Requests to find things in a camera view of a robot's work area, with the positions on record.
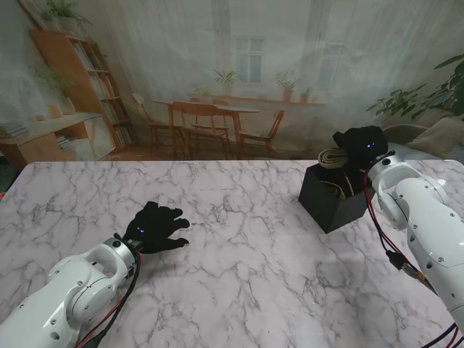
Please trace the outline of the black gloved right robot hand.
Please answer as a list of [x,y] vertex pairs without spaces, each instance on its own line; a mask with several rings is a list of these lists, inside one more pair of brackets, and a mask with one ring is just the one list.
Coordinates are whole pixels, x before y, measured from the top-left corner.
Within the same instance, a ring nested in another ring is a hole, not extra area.
[[365,169],[378,157],[389,151],[388,141],[380,127],[369,125],[350,128],[344,133],[335,132],[333,140],[347,153],[348,164]]

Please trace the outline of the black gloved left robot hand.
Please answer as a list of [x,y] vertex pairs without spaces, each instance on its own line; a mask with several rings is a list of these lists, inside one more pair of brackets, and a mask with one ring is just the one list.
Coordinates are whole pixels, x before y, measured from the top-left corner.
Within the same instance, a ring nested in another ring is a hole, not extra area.
[[190,222],[182,218],[183,210],[160,206],[149,201],[137,212],[123,236],[125,241],[138,242],[141,254],[155,254],[184,247],[189,244],[185,238],[172,239],[178,230],[188,228]]

